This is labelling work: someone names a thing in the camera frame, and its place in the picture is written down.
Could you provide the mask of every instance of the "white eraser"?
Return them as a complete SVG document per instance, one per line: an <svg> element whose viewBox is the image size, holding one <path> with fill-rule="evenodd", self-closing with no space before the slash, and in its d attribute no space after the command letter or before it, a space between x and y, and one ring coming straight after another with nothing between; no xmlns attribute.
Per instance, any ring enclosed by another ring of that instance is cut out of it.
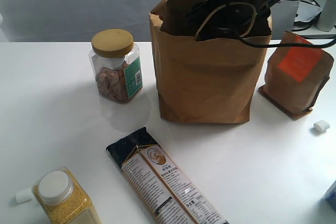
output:
<svg viewBox="0 0 336 224"><path fill-rule="evenodd" d="M31 188L26 188L18 191L15 195L16 203L20 204L32 200L34 195L31 190Z"/></svg>
<svg viewBox="0 0 336 224"><path fill-rule="evenodd" d="M314 124L314 129L317 130L318 132L322 133L326 131L327 129L330 128L330 124L324 120L319 121Z"/></svg>

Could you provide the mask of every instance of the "white backdrop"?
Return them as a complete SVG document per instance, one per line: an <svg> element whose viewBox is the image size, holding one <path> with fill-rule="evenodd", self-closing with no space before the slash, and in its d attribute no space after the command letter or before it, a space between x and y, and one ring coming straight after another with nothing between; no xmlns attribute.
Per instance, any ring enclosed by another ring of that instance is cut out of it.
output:
<svg viewBox="0 0 336 224"><path fill-rule="evenodd" d="M159 1L0 0L2 29L9 41L90 41L107 28L123 28L136 41L150 41L148 13ZM297 5L276 7L274 38L291 29Z"/></svg>

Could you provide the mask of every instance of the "gold lid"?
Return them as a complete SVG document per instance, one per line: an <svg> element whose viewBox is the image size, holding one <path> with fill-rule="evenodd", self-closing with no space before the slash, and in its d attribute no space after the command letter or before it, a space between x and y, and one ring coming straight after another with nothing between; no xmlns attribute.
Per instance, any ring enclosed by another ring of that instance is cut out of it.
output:
<svg viewBox="0 0 336 224"><path fill-rule="evenodd" d="M122 29L108 29L94 35L93 50L105 58L119 58L133 49L133 36Z"/></svg>

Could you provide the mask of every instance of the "white cap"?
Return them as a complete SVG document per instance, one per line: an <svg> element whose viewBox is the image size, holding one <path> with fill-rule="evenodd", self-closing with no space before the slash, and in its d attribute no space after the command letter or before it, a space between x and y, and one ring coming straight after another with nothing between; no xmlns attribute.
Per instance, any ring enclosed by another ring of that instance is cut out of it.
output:
<svg viewBox="0 0 336 224"><path fill-rule="evenodd" d="M330 124L324 120L319 121L314 124L314 129L317 130L318 132L322 133L326 131L327 129L330 128Z"/></svg>
<svg viewBox="0 0 336 224"><path fill-rule="evenodd" d="M46 205L54 206L71 195L73 186L71 178L65 172L58 170L41 179L38 184L38 194Z"/></svg>
<svg viewBox="0 0 336 224"><path fill-rule="evenodd" d="M34 195L31 188L20 190L15 195L16 203L20 204L33 199Z"/></svg>

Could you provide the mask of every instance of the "green label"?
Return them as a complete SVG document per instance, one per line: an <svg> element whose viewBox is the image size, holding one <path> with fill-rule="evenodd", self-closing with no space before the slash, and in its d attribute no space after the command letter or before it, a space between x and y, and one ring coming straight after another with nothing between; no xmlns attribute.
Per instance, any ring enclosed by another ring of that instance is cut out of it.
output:
<svg viewBox="0 0 336 224"><path fill-rule="evenodd" d="M124 70L125 82L127 87L128 98L132 98L142 88L142 76L140 67L140 58L132 62Z"/></svg>

